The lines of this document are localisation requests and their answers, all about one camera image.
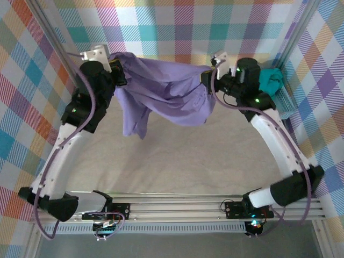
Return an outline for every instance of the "blue plastic basket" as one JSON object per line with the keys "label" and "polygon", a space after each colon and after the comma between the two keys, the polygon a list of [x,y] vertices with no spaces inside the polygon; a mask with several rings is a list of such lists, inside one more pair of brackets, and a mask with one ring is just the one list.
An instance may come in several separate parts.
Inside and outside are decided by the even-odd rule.
{"label": "blue plastic basket", "polygon": [[281,119],[288,119],[296,110],[296,105],[292,101],[285,87],[279,89],[272,98]]}

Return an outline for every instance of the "plaid wallpaper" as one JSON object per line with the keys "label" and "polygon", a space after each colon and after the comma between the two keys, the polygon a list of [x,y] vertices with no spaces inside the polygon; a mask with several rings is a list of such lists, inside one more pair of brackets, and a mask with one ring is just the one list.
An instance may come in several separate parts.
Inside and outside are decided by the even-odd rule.
{"label": "plaid wallpaper", "polygon": [[42,169],[73,84],[24,0],[0,0],[0,257],[18,257]]}
{"label": "plaid wallpaper", "polygon": [[344,1],[323,0],[284,73],[298,111],[290,118],[306,156],[325,169],[317,195],[344,254]]}
{"label": "plaid wallpaper", "polygon": [[[106,43],[110,52],[204,65],[225,49],[232,62],[251,56],[265,62],[284,50],[297,19],[294,0],[54,0],[62,23],[51,18],[61,42],[70,34],[78,51]],[[53,17],[40,0],[47,17]]]}
{"label": "plaid wallpaper", "polygon": [[293,19],[292,23],[290,24],[289,29],[288,29],[287,33],[285,34],[284,39],[278,48],[278,52],[277,52],[275,58],[273,59],[273,61],[271,63],[272,66],[274,66],[274,67],[276,66],[277,61],[280,59],[281,55],[283,54],[283,52],[284,52],[284,50],[285,50],[285,48],[286,48],[286,46],[290,40],[290,37],[293,35],[295,28],[296,28],[296,25],[300,21],[300,18],[302,16],[302,14],[304,13],[305,8],[307,6],[307,3],[309,1],[310,0],[303,0],[301,5],[299,6],[299,9],[297,10],[296,15],[294,16],[294,19]]}

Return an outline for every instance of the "lavender shirt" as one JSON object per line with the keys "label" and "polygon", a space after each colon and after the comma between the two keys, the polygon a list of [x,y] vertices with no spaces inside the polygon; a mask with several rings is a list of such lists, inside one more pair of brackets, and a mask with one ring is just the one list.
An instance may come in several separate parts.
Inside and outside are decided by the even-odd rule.
{"label": "lavender shirt", "polygon": [[137,58],[132,53],[114,53],[119,58],[128,81],[116,88],[115,95],[123,110],[123,135],[146,136],[148,116],[154,111],[182,126],[206,122],[215,106],[200,83],[200,74],[209,66]]}

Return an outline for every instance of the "white bracket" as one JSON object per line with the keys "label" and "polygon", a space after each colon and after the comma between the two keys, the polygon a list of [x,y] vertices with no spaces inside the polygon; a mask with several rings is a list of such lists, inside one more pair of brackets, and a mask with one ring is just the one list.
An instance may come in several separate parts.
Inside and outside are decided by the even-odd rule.
{"label": "white bracket", "polygon": [[84,56],[81,58],[82,60],[98,61],[103,64],[106,71],[112,72],[104,45],[94,46],[90,51],[81,52],[80,54]]}
{"label": "white bracket", "polygon": [[228,58],[227,52],[225,51],[216,52],[212,57],[215,59],[216,63],[223,61],[223,63],[221,63],[217,68],[216,79],[219,80],[221,79],[222,76],[224,76],[225,74],[228,74],[230,70],[230,60]]}

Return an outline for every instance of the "black mounting plate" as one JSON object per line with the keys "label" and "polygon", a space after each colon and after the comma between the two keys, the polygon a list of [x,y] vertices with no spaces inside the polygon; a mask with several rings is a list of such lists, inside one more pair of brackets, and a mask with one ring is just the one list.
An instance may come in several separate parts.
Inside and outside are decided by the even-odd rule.
{"label": "black mounting plate", "polygon": [[[125,219],[129,218],[130,214],[130,203],[110,203],[108,204],[106,209],[106,212],[111,212],[111,211],[117,211],[120,212],[124,215]],[[82,220],[107,220],[107,219],[112,219],[113,215],[108,214],[108,215],[96,215],[93,213],[84,213],[81,216]],[[114,218],[118,220],[120,218],[119,215],[115,215]]]}
{"label": "black mounting plate", "polygon": [[274,212],[269,210],[269,206],[255,209],[252,213],[248,214],[241,202],[225,202],[225,212],[227,219],[265,219],[265,216],[267,219],[271,219],[274,217]]}

